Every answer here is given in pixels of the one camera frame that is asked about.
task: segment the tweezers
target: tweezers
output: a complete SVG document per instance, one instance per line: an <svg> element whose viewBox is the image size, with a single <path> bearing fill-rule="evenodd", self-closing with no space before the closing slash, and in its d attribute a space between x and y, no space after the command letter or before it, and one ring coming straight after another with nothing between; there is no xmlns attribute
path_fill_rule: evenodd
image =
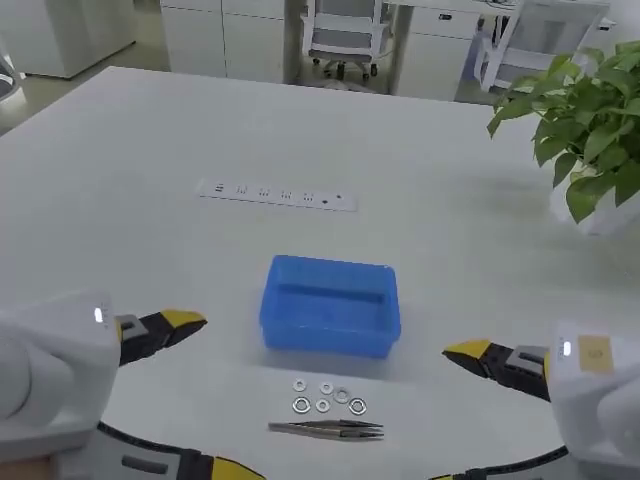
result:
<svg viewBox="0 0 640 480"><path fill-rule="evenodd" d="M334 440L381 440L383 425L357 420L320 420L299 423L269 423L272 432L291 433Z"/></svg>

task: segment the white drawer unit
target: white drawer unit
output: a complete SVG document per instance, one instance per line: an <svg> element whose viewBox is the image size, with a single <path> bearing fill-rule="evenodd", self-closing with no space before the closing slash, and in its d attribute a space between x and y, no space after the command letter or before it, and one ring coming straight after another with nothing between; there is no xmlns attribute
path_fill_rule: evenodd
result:
<svg viewBox="0 0 640 480"><path fill-rule="evenodd" d="M284 0L222 0L222 12L249 17L284 19Z"/></svg>
<svg viewBox="0 0 640 480"><path fill-rule="evenodd" d="M409 34L395 94L454 101L471 40Z"/></svg>
<svg viewBox="0 0 640 480"><path fill-rule="evenodd" d="M227 76L284 81L284 20L224 14Z"/></svg>
<svg viewBox="0 0 640 480"><path fill-rule="evenodd" d="M173 72L226 76L220 12L162 7L162 20Z"/></svg>
<svg viewBox="0 0 640 480"><path fill-rule="evenodd" d="M471 40L476 34L479 18L477 13L416 7L413 9L410 31Z"/></svg>
<svg viewBox="0 0 640 480"><path fill-rule="evenodd" d="M220 0L160 0L160 5L203 12L220 12Z"/></svg>

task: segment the power outlet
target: power outlet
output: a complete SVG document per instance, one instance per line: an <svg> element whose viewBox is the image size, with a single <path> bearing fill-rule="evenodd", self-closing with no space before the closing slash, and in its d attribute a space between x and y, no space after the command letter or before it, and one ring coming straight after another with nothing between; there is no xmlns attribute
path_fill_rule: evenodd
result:
<svg viewBox="0 0 640 480"><path fill-rule="evenodd" d="M319 208L355 212L355 199L344 193L314 192L310 190L294 190L274 188L266 185L249 183L211 182L202 180L197 194L206 198L224 198L227 200L244 200L249 202L272 203L291 207Z"/></svg>

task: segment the floor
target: floor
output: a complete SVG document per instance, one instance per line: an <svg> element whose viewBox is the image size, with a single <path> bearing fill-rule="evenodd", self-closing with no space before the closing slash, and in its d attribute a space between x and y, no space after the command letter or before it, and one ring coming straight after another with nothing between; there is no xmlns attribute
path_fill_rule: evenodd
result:
<svg viewBox="0 0 640 480"><path fill-rule="evenodd" d="M0 135L35 115L108 66L170 71L159 0L135 0L135 5L137 10L135 44L104 59L71 80L38 76L23 79L22 90L0 102ZM379 61L380 72L377 77L367 82L368 89L376 93L384 91L390 60L391 56L388 55ZM300 79L303 85L312 85L324 79L322 66L314 66L310 59L305 59ZM361 84L361 72L354 66L350 66L347 68L345 80ZM456 100L491 104L495 98L494 94L480 92L475 80L463 80Z"/></svg>

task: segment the white cabinet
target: white cabinet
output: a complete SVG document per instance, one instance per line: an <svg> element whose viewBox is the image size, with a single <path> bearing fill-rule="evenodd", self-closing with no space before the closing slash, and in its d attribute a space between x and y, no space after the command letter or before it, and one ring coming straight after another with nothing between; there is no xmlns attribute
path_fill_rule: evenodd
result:
<svg viewBox="0 0 640 480"><path fill-rule="evenodd" d="M478 13L414 8L393 93L454 101L479 18Z"/></svg>
<svg viewBox="0 0 640 480"><path fill-rule="evenodd" d="M224 14L227 76L282 83L284 20Z"/></svg>
<svg viewBox="0 0 640 480"><path fill-rule="evenodd" d="M222 15L218 12L162 7L171 70L226 76Z"/></svg>
<svg viewBox="0 0 640 480"><path fill-rule="evenodd" d="M15 69L70 78L135 41L132 0L0 0Z"/></svg>
<svg viewBox="0 0 640 480"><path fill-rule="evenodd" d="M284 19L284 0L222 0L222 13Z"/></svg>
<svg viewBox="0 0 640 480"><path fill-rule="evenodd" d="M455 100L471 40L409 34L396 95Z"/></svg>

